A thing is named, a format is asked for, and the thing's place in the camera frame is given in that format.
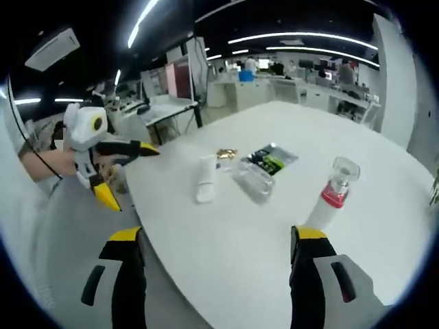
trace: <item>yellow tip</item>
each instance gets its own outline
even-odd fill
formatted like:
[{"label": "yellow tip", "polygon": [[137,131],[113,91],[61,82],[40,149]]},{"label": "yellow tip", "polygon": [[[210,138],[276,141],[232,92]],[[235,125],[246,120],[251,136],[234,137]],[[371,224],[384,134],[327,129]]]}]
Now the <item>yellow tip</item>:
[{"label": "yellow tip", "polygon": [[151,152],[148,152],[148,155],[155,155],[155,154],[160,154],[160,152],[158,151],[157,148],[155,148],[154,146],[152,146],[149,143],[144,143],[144,142],[140,142],[140,149],[144,149],[144,150],[148,150]]},{"label": "yellow tip", "polygon": [[137,232],[140,229],[140,226],[136,226],[135,228],[118,231],[109,238],[109,241],[136,241]]},{"label": "yellow tip", "polygon": [[121,211],[121,207],[117,202],[115,196],[108,187],[107,183],[101,183],[93,188],[93,192],[96,195],[96,198],[103,202],[109,209],[114,211]]},{"label": "yellow tip", "polygon": [[300,239],[321,239],[327,237],[322,231],[313,228],[306,228],[305,226],[298,226],[297,230]]}]

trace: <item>black cable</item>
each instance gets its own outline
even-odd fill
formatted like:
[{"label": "black cable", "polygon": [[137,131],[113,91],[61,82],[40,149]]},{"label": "black cable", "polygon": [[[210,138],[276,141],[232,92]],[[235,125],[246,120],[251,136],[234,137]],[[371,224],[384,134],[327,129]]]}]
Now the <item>black cable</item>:
[{"label": "black cable", "polygon": [[[201,45],[201,42],[197,39],[196,36],[194,36],[193,38],[195,39],[195,41],[196,41],[196,42],[198,43],[198,45],[200,46],[200,50],[203,51],[204,49],[203,49],[203,46]],[[200,56],[198,55],[197,45],[195,45],[195,54],[197,55],[197,59],[198,59],[198,62],[200,63],[200,67],[201,67],[201,70],[200,70],[200,80],[201,80],[201,78],[202,78],[202,76],[203,76],[203,74],[202,74],[202,72],[203,72],[203,65],[202,65],[202,63],[201,63]],[[204,100],[203,104],[200,104],[200,110],[202,110],[203,108],[205,108],[205,107],[207,106],[207,93],[208,93],[208,88],[209,88],[209,64],[208,64],[208,62],[207,62],[206,56],[203,56],[203,59],[204,59],[204,61],[206,62],[206,66],[207,66],[206,87],[205,87],[206,97],[205,97],[205,100]],[[193,114],[192,114],[192,117],[189,119],[189,122],[188,122],[188,124],[187,124],[187,127],[186,127],[186,129],[185,129],[184,134],[186,134],[187,130],[189,129],[189,126],[191,125],[191,122],[192,122],[194,116],[195,116],[195,113],[193,113]]]},{"label": "black cable", "polygon": [[[198,45],[200,46],[200,51],[204,51],[204,49],[203,49],[203,46],[201,45],[201,42],[197,39],[197,37],[194,37],[195,38],[195,41],[198,43]],[[197,59],[198,59],[198,62],[200,63],[200,67],[201,67],[201,70],[200,70],[200,79],[202,78],[202,69],[203,69],[203,65],[202,65],[202,63],[201,63],[201,60],[200,60],[200,57],[199,57],[199,55],[198,55],[198,51],[197,51],[197,47],[195,46],[195,53],[197,54]],[[209,88],[209,64],[208,64],[208,62],[207,62],[207,59],[206,59],[206,56],[203,56],[203,59],[204,59],[204,62],[206,63],[206,66],[207,66],[207,73],[206,73],[206,88],[205,88],[205,91],[206,91],[206,99],[205,99],[205,102],[204,102],[204,105],[206,105],[207,104],[207,93],[208,93],[208,88]]]},{"label": "black cable", "polygon": [[37,157],[38,159],[40,159],[41,162],[44,163],[45,166],[46,166],[47,168],[49,168],[49,170],[50,170],[52,173],[54,173],[55,176],[58,177],[58,178],[61,180],[62,177],[61,177],[60,175],[58,175],[58,173],[57,173],[52,167],[50,167],[49,164],[47,164],[47,162],[45,162],[45,161],[43,160],[43,158],[41,158],[41,156],[40,156],[38,153],[35,152],[34,148],[33,148],[32,145],[31,145],[31,143],[30,143],[29,140],[25,137],[23,131],[21,130],[21,127],[20,127],[20,125],[19,125],[19,120],[16,118],[16,115],[15,115],[14,104],[12,104],[12,96],[11,96],[11,90],[10,90],[10,88],[11,88],[11,78],[8,77],[8,98],[9,98],[9,105],[10,105],[10,107],[11,107],[12,115],[14,116],[14,120],[15,120],[16,126],[17,126],[17,128],[19,129],[21,136],[22,136],[23,139],[25,140],[25,143],[27,144],[27,146],[28,146],[28,147],[32,150],[32,152],[36,155],[36,157]]}]

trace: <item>fluorescent light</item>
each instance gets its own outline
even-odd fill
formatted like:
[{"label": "fluorescent light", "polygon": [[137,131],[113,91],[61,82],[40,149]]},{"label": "fluorescent light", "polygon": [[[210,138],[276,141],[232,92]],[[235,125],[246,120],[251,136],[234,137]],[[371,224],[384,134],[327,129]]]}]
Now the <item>fluorescent light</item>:
[{"label": "fluorescent light", "polygon": [[369,43],[355,40],[352,38],[347,38],[345,36],[336,36],[334,34],[314,33],[314,32],[281,32],[281,33],[259,34],[257,36],[247,36],[245,38],[230,40],[230,41],[228,41],[228,44],[237,43],[237,42],[241,42],[241,41],[247,41],[247,40],[253,40],[253,39],[260,39],[260,38],[271,38],[271,37],[275,37],[275,36],[321,36],[323,38],[332,38],[332,39],[338,39],[338,40],[343,40],[343,41],[349,41],[349,42],[357,43],[358,45],[363,45],[363,46],[372,48],[374,50],[378,50],[378,47],[373,46]]},{"label": "fluorescent light", "polygon": [[220,58],[220,57],[222,57],[222,55],[215,55],[215,56],[206,58],[206,60],[214,60],[214,59]]},{"label": "fluorescent light", "polygon": [[117,70],[116,73],[116,79],[115,79],[115,86],[119,83],[119,78],[121,77],[121,70]]},{"label": "fluorescent light", "polygon": [[223,9],[226,9],[232,5],[237,5],[238,3],[244,2],[245,0],[232,0],[231,2],[227,3],[226,5],[222,5],[221,7],[212,10],[211,12],[208,12],[207,14],[205,14],[204,16],[201,16],[199,19],[197,19],[195,21],[195,23],[201,22],[203,19],[206,19],[210,16],[212,16],[213,14],[216,14],[217,12],[220,12]]},{"label": "fluorescent light", "polygon": [[82,101],[84,101],[83,99],[80,98],[55,98],[56,102],[66,102],[66,103],[80,103]]},{"label": "fluorescent light", "polygon": [[248,53],[248,49],[243,49],[243,50],[238,50],[238,51],[232,52],[233,55],[236,55],[237,53]]},{"label": "fluorescent light", "polygon": [[354,55],[349,55],[348,53],[340,53],[339,51],[328,50],[328,49],[308,48],[308,47],[267,47],[266,49],[267,50],[309,50],[309,51],[318,51],[321,53],[333,53],[334,55],[350,57],[350,58],[353,58],[354,60],[359,60],[359,61],[368,63],[370,65],[373,65],[375,67],[379,67],[379,64],[371,62],[369,60],[365,60],[364,58],[357,57]]},{"label": "fluorescent light", "polygon": [[130,34],[130,38],[128,39],[128,48],[131,48],[132,43],[134,42],[134,39],[137,37],[137,34],[139,33],[139,26],[134,26],[134,29],[132,30]]},{"label": "fluorescent light", "polygon": [[28,99],[17,99],[14,101],[15,105],[25,105],[25,104],[33,104],[39,103],[41,98],[28,98]]},{"label": "fluorescent light", "polygon": [[130,34],[130,38],[128,39],[128,48],[131,48],[132,43],[134,42],[134,39],[136,38],[137,34],[139,33],[139,25],[142,23],[143,19],[150,13],[151,9],[158,3],[158,0],[150,0],[148,4],[146,5],[145,9],[142,11],[142,14],[140,15],[139,19],[137,20],[136,25],[134,26],[134,29],[132,29],[132,32]]}]

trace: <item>plant leaf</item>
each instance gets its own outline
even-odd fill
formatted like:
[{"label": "plant leaf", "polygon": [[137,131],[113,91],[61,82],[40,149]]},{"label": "plant leaf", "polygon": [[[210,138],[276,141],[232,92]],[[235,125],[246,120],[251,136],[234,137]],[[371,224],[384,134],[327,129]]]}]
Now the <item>plant leaf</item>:
[{"label": "plant leaf", "polygon": [[436,179],[434,180],[434,182],[433,182],[433,186],[432,186],[432,188],[431,188],[432,191],[436,190],[436,187],[437,187],[438,183],[439,183],[439,178],[436,178]]},{"label": "plant leaf", "polygon": [[430,203],[429,203],[429,205],[431,206],[432,204],[433,204],[433,202],[436,204],[436,203],[438,203],[438,201],[439,201],[439,195],[438,195],[438,190],[435,190],[434,191],[434,194],[433,194],[433,197],[431,198],[431,200],[430,200]]}]

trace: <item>office desk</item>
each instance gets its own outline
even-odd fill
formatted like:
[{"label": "office desk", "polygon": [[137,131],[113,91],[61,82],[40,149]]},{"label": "office desk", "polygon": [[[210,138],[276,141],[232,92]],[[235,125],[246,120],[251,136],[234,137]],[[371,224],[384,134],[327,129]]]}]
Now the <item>office desk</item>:
[{"label": "office desk", "polygon": [[[245,156],[268,143],[299,159],[274,176],[258,206],[230,173],[217,172],[216,198],[197,204],[200,156],[236,148]],[[216,121],[126,167],[145,232],[176,286],[215,329],[289,328],[290,227],[306,221],[333,160],[361,167],[345,207],[325,232],[395,303],[421,265],[433,220],[433,177],[380,134],[312,108],[273,101]]]},{"label": "office desk", "polygon": [[229,105],[237,111],[269,101],[268,81],[257,79],[252,82],[215,81],[209,84],[207,104],[218,108]]},{"label": "office desk", "polygon": [[176,117],[179,114],[188,112],[190,110],[193,110],[193,116],[195,117],[197,127],[201,128],[203,126],[203,123],[198,102],[186,99],[174,99],[165,101],[163,103],[152,104],[150,109],[143,114],[139,114],[139,117],[146,127],[152,126],[154,128],[154,132],[157,135],[158,143],[162,145],[163,142],[157,129],[157,124],[161,121]]},{"label": "office desk", "polygon": [[368,101],[364,101],[361,99],[355,99],[349,95],[347,95],[346,93],[343,93],[342,91],[338,91],[332,88],[326,88],[323,86],[318,86],[316,84],[307,84],[307,83],[302,83],[300,85],[301,88],[304,88],[307,90],[307,92],[309,91],[310,93],[322,93],[324,95],[328,95],[329,96],[329,112],[334,113],[334,111],[331,109],[331,102],[334,102],[335,99],[339,99],[341,101],[347,101],[349,103],[355,104],[356,106],[359,106],[360,108],[365,108],[367,109],[369,107],[369,102]]}]

